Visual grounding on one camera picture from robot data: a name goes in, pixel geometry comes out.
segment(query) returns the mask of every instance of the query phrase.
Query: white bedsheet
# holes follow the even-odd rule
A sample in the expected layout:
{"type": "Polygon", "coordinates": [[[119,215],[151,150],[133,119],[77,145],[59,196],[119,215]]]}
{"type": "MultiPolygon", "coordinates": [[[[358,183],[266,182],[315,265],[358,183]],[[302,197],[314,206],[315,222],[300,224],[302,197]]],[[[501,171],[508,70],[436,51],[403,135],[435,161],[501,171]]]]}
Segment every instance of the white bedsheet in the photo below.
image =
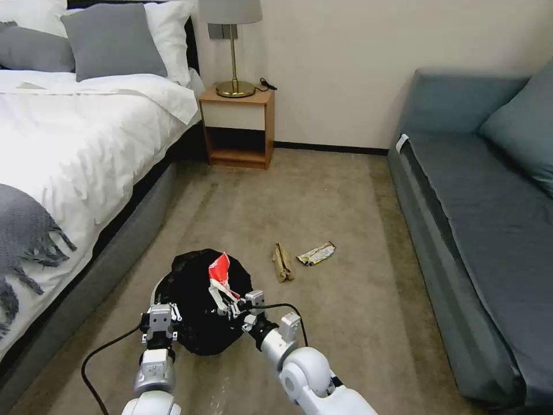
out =
{"type": "MultiPolygon", "coordinates": [[[[197,74],[192,83],[200,93],[197,74]]],[[[77,83],[69,73],[0,72],[0,183],[37,200],[78,248],[57,240],[68,261],[24,265],[41,296],[8,277],[20,311],[0,341],[0,360],[90,261],[133,185],[198,120],[194,91],[154,75],[77,83]]]]}

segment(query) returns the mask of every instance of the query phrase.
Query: sofa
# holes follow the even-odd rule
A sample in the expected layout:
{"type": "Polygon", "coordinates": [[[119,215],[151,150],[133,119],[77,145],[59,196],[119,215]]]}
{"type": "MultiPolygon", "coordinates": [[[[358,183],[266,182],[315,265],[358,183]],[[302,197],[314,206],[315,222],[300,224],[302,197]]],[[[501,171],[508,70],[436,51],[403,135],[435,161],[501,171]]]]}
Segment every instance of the sofa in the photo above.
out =
{"type": "Polygon", "coordinates": [[[553,199],[483,128],[529,79],[418,70],[388,162],[459,392],[553,413],[553,199]]]}

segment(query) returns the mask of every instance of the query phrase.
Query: black cable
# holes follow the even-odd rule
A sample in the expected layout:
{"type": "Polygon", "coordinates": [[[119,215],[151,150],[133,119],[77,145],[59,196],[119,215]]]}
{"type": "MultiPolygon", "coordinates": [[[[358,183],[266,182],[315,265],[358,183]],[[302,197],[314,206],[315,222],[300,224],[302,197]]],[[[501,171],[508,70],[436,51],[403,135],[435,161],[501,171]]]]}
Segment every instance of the black cable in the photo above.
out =
{"type": "Polygon", "coordinates": [[[304,334],[305,347],[308,347],[309,343],[307,343],[307,333],[305,332],[304,320],[302,319],[301,314],[300,314],[300,312],[298,311],[298,309],[296,307],[294,307],[293,305],[288,304],[288,303],[252,306],[252,308],[255,308],[257,310],[266,310],[268,308],[278,308],[278,307],[290,307],[292,310],[294,310],[296,312],[298,317],[300,317],[301,331],[304,334]]]}
{"type": "Polygon", "coordinates": [[[102,402],[102,398],[100,398],[100,395],[98,395],[98,392],[96,391],[96,389],[94,389],[94,386],[92,386],[90,380],[88,380],[88,377],[86,375],[86,364],[88,363],[88,361],[96,354],[96,353],[100,353],[102,350],[110,347],[111,345],[114,345],[116,344],[118,341],[121,341],[123,340],[125,337],[128,337],[130,336],[132,333],[134,333],[135,331],[139,330],[140,329],[140,325],[137,325],[134,329],[126,332],[125,334],[122,334],[120,335],[119,337],[117,337],[117,339],[113,339],[112,341],[110,342],[107,342],[105,345],[103,346],[100,346],[99,348],[97,348],[96,350],[94,350],[92,353],[90,353],[85,359],[84,361],[82,362],[82,365],[81,365],[81,377],[82,377],[82,381],[85,383],[85,385],[88,387],[88,389],[90,390],[90,393],[92,393],[92,395],[94,396],[94,399],[96,399],[96,402],[98,402],[98,405],[100,406],[100,409],[102,410],[102,414],[104,415],[109,415],[108,413],[108,410],[106,409],[105,405],[104,405],[104,402],[102,402]]]}
{"type": "Polygon", "coordinates": [[[265,87],[265,89],[261,89],[255,86],[254,88],[257,89],[258,91],[267,92],[269,89],[277,90],[276,86],[269,84],[265,78],[259,78],[259,83],[262,84],[265,87]]]}

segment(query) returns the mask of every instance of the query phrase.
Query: bed frame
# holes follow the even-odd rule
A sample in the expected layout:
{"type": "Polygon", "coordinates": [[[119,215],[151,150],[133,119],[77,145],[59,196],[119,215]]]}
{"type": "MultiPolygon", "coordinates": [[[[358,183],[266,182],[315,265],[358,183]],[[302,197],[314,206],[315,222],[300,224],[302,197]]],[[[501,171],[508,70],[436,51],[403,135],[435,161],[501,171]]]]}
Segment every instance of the bed frame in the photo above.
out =
{"type": "MultiPolygon", "coordinates": [[[[68,9],[119,0],[69,0],[68,9]]],[[[194,27],[185,25],[188,66],[199,73],[194,27]]],[[[155,238],[164,219],[176,164],[193,143],[202,142],[201,123],[191,126],[133,188],[129,203],[100,233],[91,261],[31,324],[0,361],[0,413],[8,413],[43,367],[107,297],[155,238]]]]}

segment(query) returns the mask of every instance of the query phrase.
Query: trash can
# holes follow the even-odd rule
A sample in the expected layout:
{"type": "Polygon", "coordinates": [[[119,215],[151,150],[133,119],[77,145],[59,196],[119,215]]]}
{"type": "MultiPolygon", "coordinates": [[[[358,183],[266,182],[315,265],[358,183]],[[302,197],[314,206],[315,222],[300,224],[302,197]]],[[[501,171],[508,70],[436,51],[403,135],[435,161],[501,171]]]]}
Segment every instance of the trash can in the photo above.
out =
{"type": "MultiPolygon", "coordinates": [[[[217,305],[209,293],[208,268],[221,255],[204,249],[176,256],[171,272],[153,293],[154,303],[177,304],[183,318],[178,342],[200,356],[219,354],[242,335],[241,327],[234,327],[227,316],[217,314],[217,305]]],[[[251,276],[238,260],[228,257],[230,287],[244,297],[253,290],[251,276]]]]}

